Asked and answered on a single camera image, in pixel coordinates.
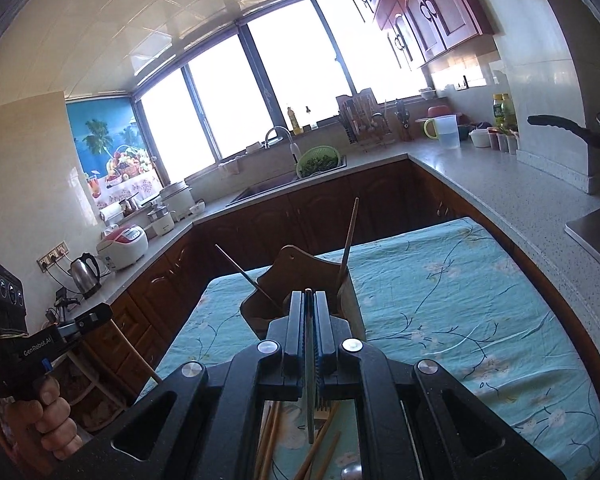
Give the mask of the person's left hand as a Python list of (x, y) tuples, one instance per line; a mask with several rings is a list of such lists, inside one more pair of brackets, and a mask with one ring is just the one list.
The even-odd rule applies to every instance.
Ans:
[(70, 404), (61, 396), (53, 376), (41, 382), (35, 400), (8, 404), (5, 419), (30, 478), (49, 476), (60, 462), (83, 448), (78, 426), (70, 416)]

